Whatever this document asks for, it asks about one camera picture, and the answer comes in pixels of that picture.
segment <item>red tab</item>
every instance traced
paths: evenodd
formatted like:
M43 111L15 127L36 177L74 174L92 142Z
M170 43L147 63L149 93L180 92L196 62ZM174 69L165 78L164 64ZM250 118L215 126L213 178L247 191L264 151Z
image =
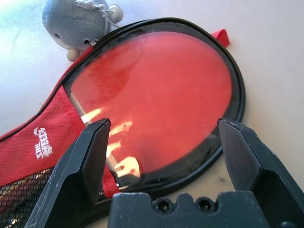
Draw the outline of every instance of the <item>red tab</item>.
M225 29L221 29L217 32L212 33L213 37L218 40L224 47L228 47L230 42L228 38L227 31Z
M103 176L102 185L104 188L104 195L107 198L111 198L115 193L119 192L119 189L116 185L116 181L115 181L110 169L107 166L105 166L105 168L104 168L104 176Z

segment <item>black mesh pocket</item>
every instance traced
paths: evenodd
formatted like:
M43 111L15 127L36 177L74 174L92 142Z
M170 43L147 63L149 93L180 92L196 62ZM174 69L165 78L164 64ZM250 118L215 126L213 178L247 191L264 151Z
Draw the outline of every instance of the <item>black mesh pocket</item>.
M0 188L0 228L25 226L53 168Z

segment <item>gray plush toy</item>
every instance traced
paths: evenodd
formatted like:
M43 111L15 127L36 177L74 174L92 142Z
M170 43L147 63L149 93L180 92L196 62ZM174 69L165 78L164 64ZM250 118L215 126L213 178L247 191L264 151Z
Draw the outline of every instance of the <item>gray plush toy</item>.
M96 39L110 31L123 18L118 5L108 7L105 0L48 0L42 22L50 36L68 49L74 62Z

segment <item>screw hole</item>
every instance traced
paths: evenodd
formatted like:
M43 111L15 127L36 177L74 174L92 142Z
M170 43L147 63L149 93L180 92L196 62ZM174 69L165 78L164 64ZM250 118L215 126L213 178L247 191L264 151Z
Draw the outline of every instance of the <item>screw hole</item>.
M169 210L169 203L166 201L161 201L158 203L157 209L162 213L166 213Z
M212 205L208 200L201 200L199 202L199 208L203 211L209 211L211 209Z
M207 197L198 198L196 205L204 212L214 212L215 204L212 200Z
M157 199L154 203L154 209L161 214L168 214L174 211L174 206L167 198Z

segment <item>table surface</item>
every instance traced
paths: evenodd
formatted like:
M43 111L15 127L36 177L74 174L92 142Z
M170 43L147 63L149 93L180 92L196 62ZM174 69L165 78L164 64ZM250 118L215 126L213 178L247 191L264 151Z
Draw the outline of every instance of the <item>table surface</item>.
M304 1L111 0L124 10L120 23L178 17L208 32L227 29L244 78L243 122L280 158L299 186L304 161ZM71 64L67 51L44 30L45 0L7 0L0 6L0 135L34 115ZM233 190L224 159L181 191L194 199ZM174 201L175 193L170 196ZM91 227L106 227L107 219Z

